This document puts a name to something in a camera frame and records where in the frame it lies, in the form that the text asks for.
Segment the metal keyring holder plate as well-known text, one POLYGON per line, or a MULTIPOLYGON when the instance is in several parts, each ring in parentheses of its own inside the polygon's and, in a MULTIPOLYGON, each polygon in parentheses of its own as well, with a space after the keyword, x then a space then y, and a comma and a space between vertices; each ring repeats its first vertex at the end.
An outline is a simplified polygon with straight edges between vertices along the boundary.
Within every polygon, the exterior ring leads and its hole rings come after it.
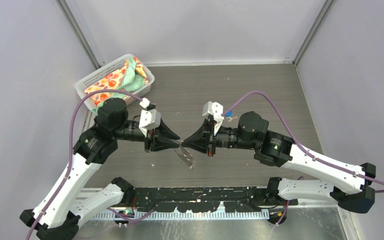
POLYGON ((181 146, 182 140, 175 140, 177 144, 179 144, 178 148, 174 148, 174 152, 177 156, 187 165, 190 170, 195 169, 195 161, 189 150, 185 147, 181 146))

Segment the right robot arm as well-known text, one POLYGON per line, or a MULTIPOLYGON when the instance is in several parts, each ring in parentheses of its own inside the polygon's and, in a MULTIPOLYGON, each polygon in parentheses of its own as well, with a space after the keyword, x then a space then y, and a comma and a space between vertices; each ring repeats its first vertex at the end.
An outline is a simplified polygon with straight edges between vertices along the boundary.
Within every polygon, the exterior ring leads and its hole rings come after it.
POLYGON ((327 164, 316 160, 322 155, 298 143, 291 137, 268 129, 269 122, 253 111, 242 114, 236 128, 224 127, 213 117, 182 141, 181 146, 212 157, 217 148, 253 150, 253 158, 269 167, 300 171, 314 180, 291 180, 272 177, 265 198, 271 205, 283 200, 308 199, 336 203, 349 212, 365 214, 375 203, 371 180, 376 167, 371 163, 352 165, 332 158, 327 164))

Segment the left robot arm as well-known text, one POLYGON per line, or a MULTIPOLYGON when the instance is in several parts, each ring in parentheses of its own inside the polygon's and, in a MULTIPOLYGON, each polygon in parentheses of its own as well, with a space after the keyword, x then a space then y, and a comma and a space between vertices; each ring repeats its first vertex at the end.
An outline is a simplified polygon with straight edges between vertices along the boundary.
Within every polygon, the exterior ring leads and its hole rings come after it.
POLYGON ((90 218, 119 204, 128 207, 135 199, 134 187, 121 177, 101 191, 78 201, 88 180, 118 148, 118 141, 144 143, 146 152, 179 147, 179 136, 161 119, 154 106, 147 106, 139 121, 130 120, 126 102, 109 98, 103 102, 91 128, 71 142, 68 164, 43 201, 26 209, 20 220, 41 240, 71 240, 90 218))

